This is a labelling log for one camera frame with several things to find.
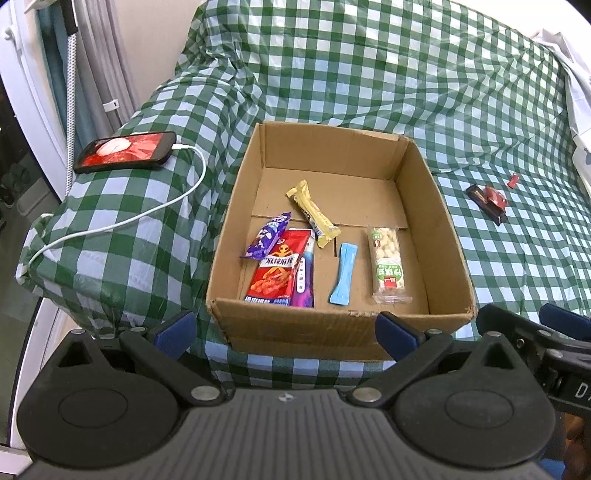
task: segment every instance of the bed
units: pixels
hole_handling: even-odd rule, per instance
[[[446,0],[209,0],[197,10],[175,76],[122,128],[173,130],[208,156],[204,183],[175,206],[111,233],[68,233],[124,220],[185,192],[200,161],[158,171],[79,176],[53,217],[32,227],[17,279],[94,335],[196,312],[191,352],[218,379],[275,388],[350,387],[389,362],[248,355],[226,344],[204,305],[216,239],[254,125],[312,122],[414,139],[444,196],[478,304],[532,320],[546,302],[591,313],[589,198],[572,166],[564,73],[544,47]],[[504,188],[520,176],[514,190]],[[504,188],[497,227],[464,194]],[[475,334],[464,327],[459,336]]]

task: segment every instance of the gray curtain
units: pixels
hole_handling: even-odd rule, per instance
[[[76,0],[79,24],[76,67],[75,155],[97,138],[112,136],[137,109],[137,95],[118,44],[119,25],[112,0]],[[66,127],[66,30],[59,2],[37,12],[46,54],[46,67],[57,110]],[[116,99],[119,108],[105,112]]]
[[[119,24],[113,14],[113,0],[77,0],[75,6],[86,53],[81,58],[86,58],[91,83],[96,85],[102,103],[114,99],[119,102],[117,110],[106,114],[109,124],[116,130],[134,114],[138,102],[126,71],[125,53],[119,45]]]

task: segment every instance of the purple snack wrapper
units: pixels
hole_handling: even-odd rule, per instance
[[[290,230],[308,230],[307,228],[290,228]],[[310,231],[310,238],[306,249],[301,256],[297,271],[295,272],[294,291],[291,295],[292,307],[314,307],[314,245],[316,234]]]
[[[255,239],[246,249],[246,253],[241,258],[253,258],[258,261],[265,258],[287,228],[290,219],[291,212],[285,212],[269,220],[258,232]]]

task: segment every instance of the phone case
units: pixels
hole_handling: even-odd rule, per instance
[[[112,162],[98,165],[83,165],[83,163],[92,155],[96,154],[98,148],[104,145],[106,142],[113,140],[114,138],[132,138],[139,137],[142,135],[157,135],[161,134],[162,138],[158,142],[155,150],[151,154],[151,158],[146,160],[126,160],[120,162]],[[171,131],[166,132],[147,132],[142,134],[131,134],[131,135],[120,135],[118,137],[101,138],[91,142],[80,154],[76,163],[74,164],[74,172],[76,174],[81,173],[92,173],[96,171],[108,171],[108,170],[122,170],[125,168],[144,168],[152,169],[158,168],[163,165],[170,156],[172,146],[176,143],[176,133]]]

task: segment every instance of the white charging cable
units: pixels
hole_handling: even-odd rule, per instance
[[[71,233],[70,235],[63,236],[63,237],[55,240],[54,242],[51,242],[49,245],[44,246],[35,255],[33,255],[33,257],[29,260],[29,262],[27,264],[25,272],[28,271],[31,264],[40,255],[43,255],[44,252],[46,252],[49,249],[54,248],[56,245],[62,244],[63,242],[66,242],[67,240],[71,240],[72,238],[78,238],[79,236],[94,235],[95,233],[107,232],[109,230],[119,228],[120,226],[129,225],[130,223],[135,222],[136,220],[139,220],[140,218],[145,217],[146,215],[151,215],[152,213],[157,212],[158,210],[161,210],[166,207],[170,207],[173,203],[177,203],[179,200],[182,200],[185,197],[187,197],[188,195],[191,195],[197,189],[197,187],[199,187],[201,185],[201,183],[203,182],[203,179],[205,178],[205,173],[206,173],[206,169],[207,169],[207,162],[205,161],[205,157],[203,156],[203,153],[201,152],[201,150],[199,150],[197,147],[193,147],[191,145],[174,144],[172,147],[172,150],[193,150],[197,154],[197,156],[201,159],[201,162],[203,164],[203,170],[201,172],[201,176],[199,177],[199,179],[195,185],[193,185],[191,188],[189,188],[182,195],[179,195],[178,197],[176,197],[174,200],[163,203],[162,205],[158,205],[157,207],[151,208],[150,210],[148,210],[146,212],[140,213],[139,215],[136,215],[132,218],[128,218],[127,220],[124,220],[122,222],[114,223],[113,225],[108,225],[108,226],[104,226],[101,228],[95,228],[94,230],[85,230],[84,232]]]

